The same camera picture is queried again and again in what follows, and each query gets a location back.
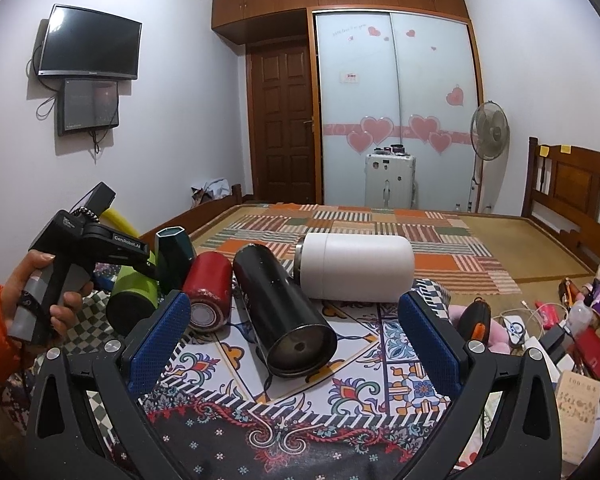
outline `door frame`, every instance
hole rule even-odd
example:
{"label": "door frame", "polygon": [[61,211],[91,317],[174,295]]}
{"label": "door frame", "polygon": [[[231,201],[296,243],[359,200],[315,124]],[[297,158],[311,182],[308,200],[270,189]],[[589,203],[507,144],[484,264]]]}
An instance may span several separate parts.
{"label": "door frame", "polygon": [[[315,84],[314,84],[314,67],[313,67],[313,58],[312,58],[312,42],[311,42],[311,29],[309,29],[309,35],[305,36],[289,36],[286,38],[275,38],[274,40],[265,40],[258,41],[257,43],[249,43],[245,46],[245,54],[246,54],[246,72],[247,72],[247,116],[248,116],[248,126],[249,126],[249,153],[251,157],[251,181],[253,183],[253,197],[255,200],[261,200],[262,196],[260,194],[261,188],[258,180],[258,171],[256,169],[256,137],[255,137],[255,114],[253,110],[253,77],[251,76],[251,71],[253,69],[253,61],[251,56],[253,54],[257,54],[263,50],[266,50],[267,47],[280,47],[290,44],[298,44],[303,42],[309,48],[309,78],[311,79],[311,87],[312,87],[312,98],[315,98]],[[314,124],[314,144],[315,144],[315,129],[317,127],[315,121],[315,102],[312,103],[312,107],[314,110],[314,115],[312,115]],[[315,173],[322,173],[322,168],[318,172],[318,169],[315,168]],[[316,202],[318,197],[318,189],[316,188]]]}
{"label": "door frame", "polygon": [[[482,90],[482,73],[480,71],[480,58],[478,56],[478,44],[475,41],[474,26],[469,18],[461,18],[444,12],[425,9],[411,9],[408,7],[378,6],[378,5],[336,5],[336,6],[315,6],[306,8],[306,20],[309,30],[309,63],[311,65],[311,85],[314,100],[314,153],[315,153],[315,203],[324,203],[324,189],[322,188],[322,112],[320,110],[320,82],[318,73],[318,44],[315,35],[314,12],[320,10],[377,10],[385,12],[413,12],[415,14],[425,14],[436,18],[446,18],[454,22],[464,23],[469,32],[469,41],[471,43],[472,54],[474,55],[475,85],[478,94],[478,105],[484,102],[484,93]],[[478,166],[478,191],[475,200],[475,211],[478,212],[480,205],[480,195],[482,193],[482,175],[484,161],[480,160]]]}

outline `pink plush toy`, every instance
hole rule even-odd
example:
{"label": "pink plush toy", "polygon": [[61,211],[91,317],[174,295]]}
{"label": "pink plush toy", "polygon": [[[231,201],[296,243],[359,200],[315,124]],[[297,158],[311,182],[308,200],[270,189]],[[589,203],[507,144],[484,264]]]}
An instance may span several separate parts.
{"label": "pink plush toy", "polygon": [[[453,326],[458,326],[458,320],[465,310],[465,306],[449,305],[449,321],[451,321]],[[491,320],[491,325],[489,327],[488,347],[489,350],[498,354],[511,353],[511,350],[509,349],[509,334],[507,333],[507,329],[493,319]]]}

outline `human hand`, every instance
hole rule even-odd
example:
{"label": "human hand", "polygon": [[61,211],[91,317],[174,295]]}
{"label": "human hand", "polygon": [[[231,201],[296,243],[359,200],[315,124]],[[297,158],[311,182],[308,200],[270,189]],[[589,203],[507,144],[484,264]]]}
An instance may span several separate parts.
{"label": "human hand", "polygon": [[[29,251],[13,273],[4,284],[0,293],[0,307],[2,309],[2,319],[7,330],[13,323],[13,317],[16,314],[16,308],[22,289],[27,284],[29,277],[38,269],[44,269],[53,260],[52,254],[45,254],[39,251]],[[82,308],[82,296],[86,296],[93,290],[93,283],[89,282],[80,292],[66,292],[62,297],[64,306],[52,305],[49,308],[51,315],[51,325],[58,332],[58,338],[51,341],[52,345],[58,344],[66,336],[66,332],[73,327],[77,319],[75,313]],[[28,353],[39,354],[45,351],[42,347],[27,346]]]}

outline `person's arm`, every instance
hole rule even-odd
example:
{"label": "person's arm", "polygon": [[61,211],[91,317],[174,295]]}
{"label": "person's arm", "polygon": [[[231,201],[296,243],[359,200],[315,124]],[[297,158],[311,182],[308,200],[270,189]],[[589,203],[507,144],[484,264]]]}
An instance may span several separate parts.
{"label": "person's arm", "polygon": [[[29,251],[24,259],[13,270],[13,273],[4,284],[0,286],[0,383],[11,374],[20,369],[21,343],[7,336],[8,327],[13,322],[16,313],[16,304],[27,284],[29,277],[37,269],[44,269],[53,261],[51,254]],[[93,289],[89,283],[82,294],[87,295]],[[82,308],[82,297],[78,292],[66,292],[62,298],[64,306],[52,305],[49,309],[51,325],[58,333],[58,339],[51,344],[60,344],[66,336],[67,330],[75,325],[75,313]],[[30,366],[32,359],[45,351],[42,347],[25,346],[25,365]]]}

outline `white suitcase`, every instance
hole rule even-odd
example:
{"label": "white suitcase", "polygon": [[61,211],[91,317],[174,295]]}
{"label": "white suitcase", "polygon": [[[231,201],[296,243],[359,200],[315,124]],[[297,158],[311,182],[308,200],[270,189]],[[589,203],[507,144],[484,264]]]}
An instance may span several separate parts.
{"label": "white suitcase", "polygon": [[413,155],[367,155],[365,207],[411,209],[415,167]]}

